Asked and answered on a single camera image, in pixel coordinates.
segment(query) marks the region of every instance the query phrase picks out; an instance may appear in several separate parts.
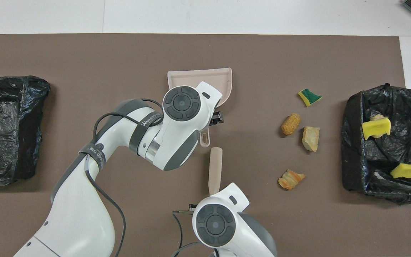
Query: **white floor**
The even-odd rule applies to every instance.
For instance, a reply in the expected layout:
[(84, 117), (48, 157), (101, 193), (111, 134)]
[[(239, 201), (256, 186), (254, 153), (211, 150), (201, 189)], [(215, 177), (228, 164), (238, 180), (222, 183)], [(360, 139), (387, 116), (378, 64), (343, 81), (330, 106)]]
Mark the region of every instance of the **white floor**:
[(411, 13), (400, 0), (0, 0), (0, 34), (400, 36), (411, 88)]

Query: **sponge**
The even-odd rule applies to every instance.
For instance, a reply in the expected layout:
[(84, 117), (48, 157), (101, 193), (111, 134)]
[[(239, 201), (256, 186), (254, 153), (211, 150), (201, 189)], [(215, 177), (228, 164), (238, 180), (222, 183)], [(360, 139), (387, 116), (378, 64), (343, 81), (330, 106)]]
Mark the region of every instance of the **sponge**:
[(411, 164), (399, 164), (395, 169), (393, 169), (393, 171), (391, 171), (391, 176), (393, 176), (393, 178), (411, 178)]
[(364, 122), (362, 124), (362, 133), (365, 140), (374, 135), (389, 135), (391, 133), (391, 122), (388, 118)]
[(297, 93), (302, 100), (306, 107), (309, 107), (311, 104), (319, 101), (323, 96), (317, 96), (314, 93), (310, 92), (308, 89), (304, 89), (303, 91)]

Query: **black plastic bag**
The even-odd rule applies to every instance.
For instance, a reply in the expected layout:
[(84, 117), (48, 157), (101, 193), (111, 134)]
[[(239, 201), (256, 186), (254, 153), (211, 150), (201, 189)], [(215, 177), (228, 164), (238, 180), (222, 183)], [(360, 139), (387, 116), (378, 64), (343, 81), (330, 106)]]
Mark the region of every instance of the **black plastic bag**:
[(50, 84), (34, 76), (0, 78), (0, 185), (34, 176), (44, 99)]
[[(362, 123), (382, 114), (391, 121), (390, 135), (364, 140)], [(411, 203), (411, 178), (393, 178), (400, 163), (411, 164), (411, 90), (385, 85), (350, 97), (342, 124), (342, 184), (347, 190)]]

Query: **brown table surface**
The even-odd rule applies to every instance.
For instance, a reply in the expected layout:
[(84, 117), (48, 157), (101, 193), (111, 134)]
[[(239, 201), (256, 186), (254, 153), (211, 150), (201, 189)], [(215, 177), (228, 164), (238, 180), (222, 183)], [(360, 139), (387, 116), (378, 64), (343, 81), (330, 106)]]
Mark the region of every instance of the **brown table surface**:
[[(221, 188), (235, 182), (245, 210), (272, 234), (279, 256), (411, 256), (411, 205), (348, 192), (341, 186), (341, 116), (349, 96), (383, 83), (405, 86), (397, 37), (177, 34), (0, 35), (0, 76), (35, 75), (52, 84), (41, 124), (37, 174), (0, 187), (0, 256), (11, 256), (39, 229), (50, 194), (99, 116), (130, 98), (163, 99), (170, 70), (231, 67), (233, 91), (211, 127), (223, 148)], [(306, 108), (297, 92), (323, 95)], [(301, 115), (295, 134), (279, 130)], [(304, 126), (320, 127), (306, 151)], [(97, 182), (127, 218), (121, 256), (170, 256), (179, 241), (172, 210), (208, 195), (210, 148), (197, 148), (175, 171), (160, 171), (119, 148)], [(307, 178), (292, 191), (277, 184), (286, 169)], [(121, 235), (117, 211), (105, 202)], [(197, 241), (180, 216), (186, 243)], [(180, 256), (208, 256), (194, 247)]]

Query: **cable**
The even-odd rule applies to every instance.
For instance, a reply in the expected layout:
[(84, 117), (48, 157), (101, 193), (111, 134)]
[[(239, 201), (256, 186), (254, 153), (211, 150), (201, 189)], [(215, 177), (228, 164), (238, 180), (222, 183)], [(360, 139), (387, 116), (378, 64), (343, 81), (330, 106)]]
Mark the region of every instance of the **cable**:
[[(163, 121), (163, 106), (161, 106), (160, 103), (158, 103), (157, 101), (152, 100), (152, 99), (142, 98), (141, 100), (142, 100), (142, 101), (152, 102), (152, 103), (158, 105), (158, 106), (161, 108), (161, 118), (160, 118), (158, 121), (153, 122), (152, 124), (150, 124), (150, 127), (153, 127), (153, 126), (156, 126), (156, 125), (160, 124), (160, 123)], [(130, 120), (130, 121), (132, 121), (132, 122), (134, 122), (134, 123), (136, 123), (136, 124), (139, 124), (139, 122), (138, 122), (137, 120), (129, 117), (128, 115), (124, 115), (124, 114), (121, 114), (121, 113), (119, 113), (119, 112), (108, 112), (107, 114), (104, 114), (104, 115), (102, 115), (101, 117), (99, 117), (99, 119), (96, 121), (95, 127), (93, 128), (93, 140), (92, 140), (92, 143), (96, 143), (96, 142), (98, 141), (98, 138), (97, 138), (97, 137), (98, 137), (98, 134), (97, 134), (98, 125), (99, 125), (99, 123), (102, 121), (102, 119), (104, 119), (104, 118), (107, 117), (107, 116), (120, 116), (120, 117), (123, 117), (123, 118), (125, 118), (125, 119), (128, 119), (128, 120)]]
[(85, 170), (85, 174), (87, 175), (88, 180), (90, 181), (90, 183), (93, 185), (93, 187), (96, 188), (96, 190), (98, 192), (100, 192), (110, 203), (112, 203), (113, 206), (115, 206), (115, 208), (117, 208), (118, 212), (121, 215), (121, 219), (123, 220), (123, 232), (121, 233), (121, 241), (120, 241), (120, 245), (118, 246), (118, 250), (115, 254), (115, 257), (118, 256), (118, 254), (120, 253), (121, 250), (121, 246), (123, 245), (123, 239), (125, 238), (125, 232), (126, 232), (126, 219), (125, 219), (125, 215), (123, 214), (123, 211), (121, 210), (121, 208), (117, 205), (116, 202), (114, 202), (114, 200), (112, 200), (112, 198), (110, 198), (106, 192), (104, 192), (99, 186), (98, 184), (96, 184), (96, 182), (93, 180), (93, 178), (90, 175), (90, 172), (88, 171), (88, 169)]
[(181, 251), (183, 251), (183, 250), (185, 250), (185, 249), (187, 249), (187, 248), (190, 248), (190, 247), (193, 247), (193, 246), (197, 246), (197, 245), (200, 245), (200, 244), (202, 244), (201, 242), (194, 242), (194, 243), (189, 243), (189, 244), (187, 244), (187, 245), (185, 245), (184, 247), (181, 247), (181, 248), (179, 248), (178, 250), (176, 250), (172, 255), (171, 255), (171, 257), (175, 257), (175, 256), (177, 256), (177, 254), (179, 253), (179, 252), (181, 252)]
[(178, 228), (180, 229), (180, 244), (178, 245), (178, 248), (180, 249), (182, 247), (182, 242), (183, 242), (183, 230), (182, 230), (182, 225), (180, 224), (180, 221), (178, 221), (178, 218), (176, 217), (176, 213), (178, 213), (178, 211), (173, 211), (172, 216), (177, 221)]

